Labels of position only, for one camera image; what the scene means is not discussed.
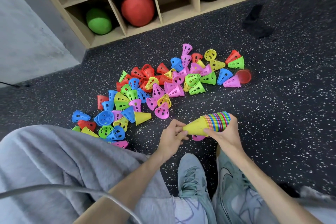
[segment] left hand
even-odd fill
[[[157,152],[163,157],[163,161],[169,160],[183,144],[182,140],[188,140],[188,132],[182,131],[184,123],[173,119],[169,126],[162,131]]]

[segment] forearm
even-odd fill
[[[133,210],[162,164],[162,156],[155,152],[145,163],[111,188],[109,193],[123,205]],[[102,197],[74,223],[125,223],[128,218],[128,212],[121,209],[110,199]]]
[[[281,224],[321,223],[261,171],[245,153],[235,151],[230,151],[228,157],[249,179]]]

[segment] nike swoosh logo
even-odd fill
[[[226,180],[229,179],[229,177],[233,178],[230,171],[228,169],[226,169],[225,167],[223,167],[220,170],[220,173],[219,173],[219,198],[220,198],[220,203],[222,205],[222,208],[225,212],[225,215],[226,215],[227,219],[229,220],[229,222],[232,224],[232,222],[230,220],[230,217],[229,217],[229,214],[228,214],[227,210],[225,209],[224,202],[223,202],[223,194],[224,194],[223,190],[225,188]]]

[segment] pink cone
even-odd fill
[[[171,92],[168,93],[170,98],[175,97],[184,97],[184,91],[181,87],[181,85],[177,85]]]
[[[199,64],[191,63],[190,73],[200,74],[201,72],[203,72],[203,68]]]
[[[117,121],[119,119],[121,119],[122,117],[124,117],[122,114],[121,114],[122,111],[118,111],[118,110],[114,110],[114,111],[111,111],[111,113],[114,114],[114,121]]]
[[[161,88],[157,83],[153,84],[152,95],[153,98],[159,99],[165,94],[165,90]]]
[[[201,141],[205,138],[205,136],[196,136],[196,135],[192,135],[192,139],[196,142]]]
[[[240,82],[239,82],[239,77],[238,75],[236,74],[235,76],[231,77],[230,79],[226,80],[224,83],[223,83],[223,86],[225,88],[240,88],[241,85],[240,85]]]
[[[168,103],[164,102],[160,107],[155,109],[154,113],[160,119],[167,119],[169,117]]]
[[[210,64],[208,64],[208,65],[205,66],[205,68],[201,72],[201,76],[205,76],[205,75],[208,75],[208,74],[211,74],[211,73],[212,73],[212,69],[211,69]]]
[[[135,112],[141,112],[141,99],[129,101],[128,105],[132,106]]]
[[[169,92],[171,92],[176,87],[176,84],[165,82],[164,87],[165,87],[165,92],[167,92],[167,94],[168,94]]]
[[[111,143],[111,144],[114,145],[114,146],[120,147],[120,148],[126,148],[128,146],[128,142],[126,140]]]
[[[158,106],[158,99],[157,98],[147,98],[146,104],[151,111],[154,111],[155,107]]]
[[[174,84],[181,84],[182,82],[184,82],[184,78],[185,76],[180,75],[177,72],[173,72],[173,83]]]
[[[190,74],[190,70],[188,67],[185,67],[179,74],[186,77],[187,74]]]
[[[182,55],[188,55],[192,49],[193,47],[190,44],[183,44]]]
[[[192,60],[192,58],[190,55],[182,55],[181,60],[182,60],[182,66],[187,67],[190,61]]]

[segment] green sneaker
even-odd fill
[[[204,169],[195,155],[187,153],[182,157],[177,170],[177,181],[178,196],[197,198],[207,213],[209,224],[217,223],[208,194]]]
[[[233,199],[254,187],[242,171],[231,162],[229,157],[217,146],[216,163],[218,186],[212,197],[212,205],[218,224],[243,224],[240,216],[232,209]]]

